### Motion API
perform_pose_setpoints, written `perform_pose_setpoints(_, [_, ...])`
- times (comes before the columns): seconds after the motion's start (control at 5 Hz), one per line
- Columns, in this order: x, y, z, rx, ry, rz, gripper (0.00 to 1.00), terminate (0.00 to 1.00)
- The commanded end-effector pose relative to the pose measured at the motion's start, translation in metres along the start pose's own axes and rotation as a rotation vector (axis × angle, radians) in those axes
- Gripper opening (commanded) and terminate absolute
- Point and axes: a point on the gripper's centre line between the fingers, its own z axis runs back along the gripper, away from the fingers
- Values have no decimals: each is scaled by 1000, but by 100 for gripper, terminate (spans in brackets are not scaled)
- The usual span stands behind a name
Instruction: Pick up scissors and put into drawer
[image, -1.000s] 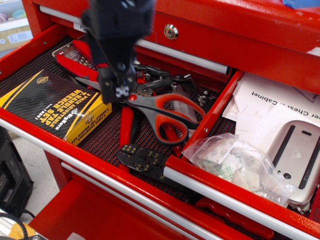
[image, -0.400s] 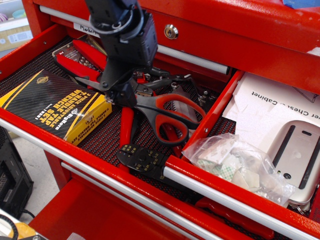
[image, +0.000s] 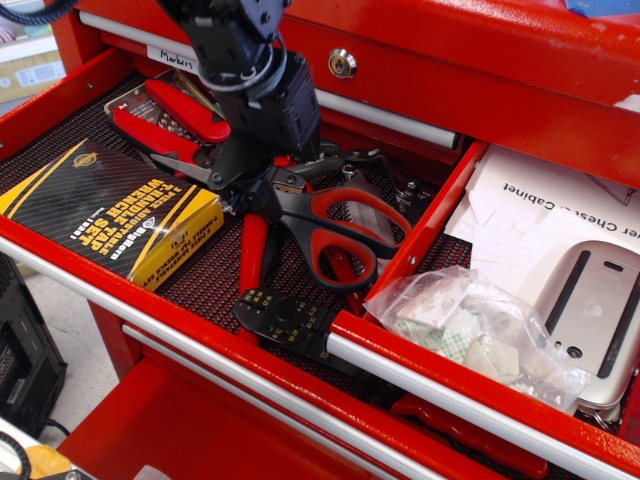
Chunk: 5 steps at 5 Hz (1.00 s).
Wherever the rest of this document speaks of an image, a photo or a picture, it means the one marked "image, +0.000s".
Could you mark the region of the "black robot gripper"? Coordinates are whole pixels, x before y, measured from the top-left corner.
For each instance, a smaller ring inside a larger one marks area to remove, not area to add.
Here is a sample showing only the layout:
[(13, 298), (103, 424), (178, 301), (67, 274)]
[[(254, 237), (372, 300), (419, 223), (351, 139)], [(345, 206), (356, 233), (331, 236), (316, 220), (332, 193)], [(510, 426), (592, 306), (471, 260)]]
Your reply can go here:
[(258, 97), (246, 89), (216, 97), (232, 131), (240, 134), (231, 134), (219, 148), (206, 185), (219, 195), (224, 191), (232, 214), (252, 213), (276, 223), (282, 207), (271, 183), (260, 178), (272, 165), (272, 146), (304, 162), (320, 154), (321, 114), (309, 64), (300, 53), (289, 52), (270, 92)]

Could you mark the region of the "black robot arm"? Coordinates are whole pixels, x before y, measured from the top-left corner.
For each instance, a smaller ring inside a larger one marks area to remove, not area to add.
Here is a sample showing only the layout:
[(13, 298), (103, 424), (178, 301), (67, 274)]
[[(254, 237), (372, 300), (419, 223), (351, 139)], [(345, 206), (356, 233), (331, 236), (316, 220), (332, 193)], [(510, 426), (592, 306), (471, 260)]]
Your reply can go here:
[(286, 48), (279, 25), (287, 1), (48, 1), (32, 12), (7, 7), (2, 17), (23, 25), (60, 21), (54, 29), (76, 47), (98, 47), (81, 20), (96, 15), (170, 40), (181, 32), (193, 52), (200, 82), (222, 108), (200, 117), (198, 102), (182, 97), (168, 107), (183, 138), (129, 114), (111, 125), (164, 169), (183, 174), (221, 197), (232, 212), (276, 223), (305, 196), (305, 180), (277, 169), (276, 157), (315, 161), (320, 154), (320, 107), (305, 58)]

